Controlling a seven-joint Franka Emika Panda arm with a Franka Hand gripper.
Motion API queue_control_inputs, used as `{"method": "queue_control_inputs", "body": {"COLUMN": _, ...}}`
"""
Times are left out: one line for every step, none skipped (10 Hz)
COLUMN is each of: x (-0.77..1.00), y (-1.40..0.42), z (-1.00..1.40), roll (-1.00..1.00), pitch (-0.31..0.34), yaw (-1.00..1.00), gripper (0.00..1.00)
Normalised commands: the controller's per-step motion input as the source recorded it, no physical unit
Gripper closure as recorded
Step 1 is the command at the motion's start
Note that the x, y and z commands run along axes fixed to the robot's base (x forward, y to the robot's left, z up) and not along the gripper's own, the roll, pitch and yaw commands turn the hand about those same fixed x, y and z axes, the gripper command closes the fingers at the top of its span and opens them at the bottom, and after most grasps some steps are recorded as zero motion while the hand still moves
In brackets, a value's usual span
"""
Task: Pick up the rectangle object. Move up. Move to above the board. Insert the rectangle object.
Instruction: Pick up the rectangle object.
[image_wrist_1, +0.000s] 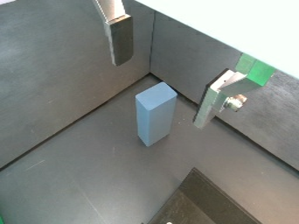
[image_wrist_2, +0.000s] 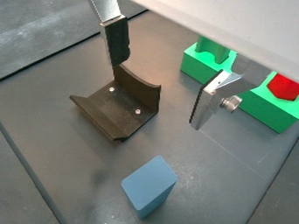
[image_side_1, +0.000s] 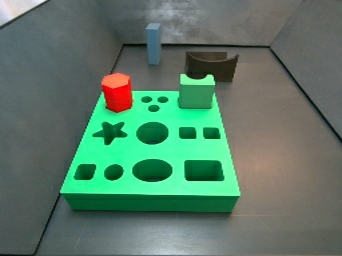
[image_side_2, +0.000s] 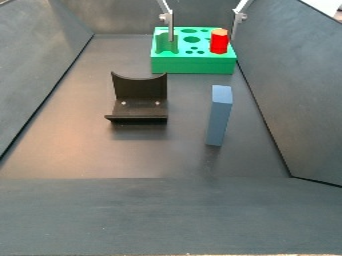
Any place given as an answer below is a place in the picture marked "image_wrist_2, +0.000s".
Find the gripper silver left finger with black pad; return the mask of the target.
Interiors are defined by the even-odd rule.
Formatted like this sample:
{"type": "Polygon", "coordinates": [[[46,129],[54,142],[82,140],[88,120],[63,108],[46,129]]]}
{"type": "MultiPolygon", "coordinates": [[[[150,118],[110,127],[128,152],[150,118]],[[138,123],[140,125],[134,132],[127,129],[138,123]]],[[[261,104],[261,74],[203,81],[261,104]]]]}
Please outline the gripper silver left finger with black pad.
{"type": "Polygon", "coordinates": [[[130,57],[127,17],[120,12],[118,0],[88,0],[88,3],[99,19],[110,63],[115,67],[130,57]]]}

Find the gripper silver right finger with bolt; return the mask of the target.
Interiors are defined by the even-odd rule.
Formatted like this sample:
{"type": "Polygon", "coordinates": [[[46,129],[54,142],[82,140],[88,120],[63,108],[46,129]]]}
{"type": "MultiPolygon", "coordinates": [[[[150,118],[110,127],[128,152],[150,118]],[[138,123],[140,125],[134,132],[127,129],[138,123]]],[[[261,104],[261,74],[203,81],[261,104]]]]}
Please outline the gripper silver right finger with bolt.
{"type": "Polygon", "coordinates": [[[238,94],[257,88],[270,74],[270,68],[239,54],[231,73],[219,70],[201,87],[191,112],[191,126],[198,130],[221,108],[233,112],[242,103],[238,94]]]}

